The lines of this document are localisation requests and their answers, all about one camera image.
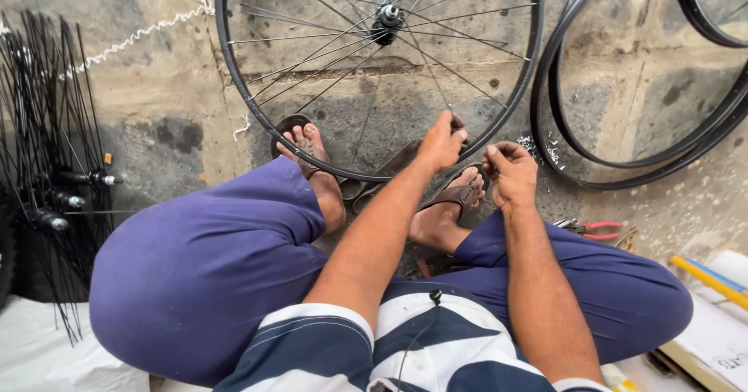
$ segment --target striped shirt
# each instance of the striped shirt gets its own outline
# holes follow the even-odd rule
[[[429,292],[442,292],[438,306]],[[391,284],[377,330],[332,304],[296,304],[263,320],[219,392],[610,392],[583,378],[551,384],[472,294]]]

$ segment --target hand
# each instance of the hand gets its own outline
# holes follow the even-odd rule
[[[461,127],[462,120],[456,114],[453,115],[449,110],[442,110],[436,124],[426,133],[418,148],[416,161],[425,164],[432,171],[432,177],[454,166],[457,162],[460,147],[468,138],[468,133],[464,129],[459,129],[455,133],[452,133],[452,130]]]
[[[535,208],[538,164],[520,144],[503,140],[486,148],[483,170],[494,181],[491,193],[502,211]]]

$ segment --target loose hub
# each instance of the loose hub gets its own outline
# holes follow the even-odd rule
[[[371,38],[379,45],[390,45],[395,41],[397,31],[405,21],[402,9],[393,4],[379,6],[376,19],[372,25]]]

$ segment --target white string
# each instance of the white string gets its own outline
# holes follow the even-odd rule
[[[205,13],[207,15],[215,15],[215,8],[213,7],[213,1],[212,0],[199,0],[201,5],[198,6],[196,9],[187,12],[186,14],[176,14],[174,15],[174,18],[171,21],[159,21],[155,23],[154,25],[149,26],[145,30],[138,30],[129,38],[127,38],[123,43],[121,44],[112,44],[110,48],[106,49],[103,53],[96,55],[94,57],[86,57],[86,60],[84,63],[81,63],[80,66],[78,66],[75,69],[70,69],[67,73],[67,76],[69,78],[72,78],[72,71],[74,70],[77,74],[84,72],[87,68],[91,67],[92,63],[101,63],[105,60],[107,60],[107,55],[117,53],[118,51],[124,50],[125,47],[130,44],[135,44],[136,40],[139,40],[141,36],[143,35],[149,35],[152,31],[160,31],[163,28],[166,28],[168,26],[173,26],[178,21],[185,22],[188,19],[192,17],[196,17],[201,13]],[[0,35],[5,34],[6,32],[10,33],[10,30],[5,28],[4,26],[0,26]]]
[[[239,132],[243,132],[243,131],[246,131],[246,130],[248,130],[248,129],[249,129],[249,115],[248,115],[248,114],[246,114],[246,115],[244,116],[244,121],[245,121],[245,122],[247,122],[247,126],[245,126],[245,127],[241,128],[241,129],[236,129],[236,130],[234,131],[234,133],[233,133],[233,136],[234,136],[234,142],[238,142],[238,139],[236,138],[236,134],[238,134]]]

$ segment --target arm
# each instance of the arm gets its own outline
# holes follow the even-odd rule
[[[485,151],[494,201],[504,214],[509,308],[515,339],[529,362],[553,383],[587,378],[603,384],[595,343],[535,208],[538,165],[517,143]]]
[[[451,133],[452,113],[441,112],[418,155],[351,224],[304,303],[326,303],[360,314],[376,329],[379,301],[395,273],[408,227],[429,181],[454,165],[464,130]]]

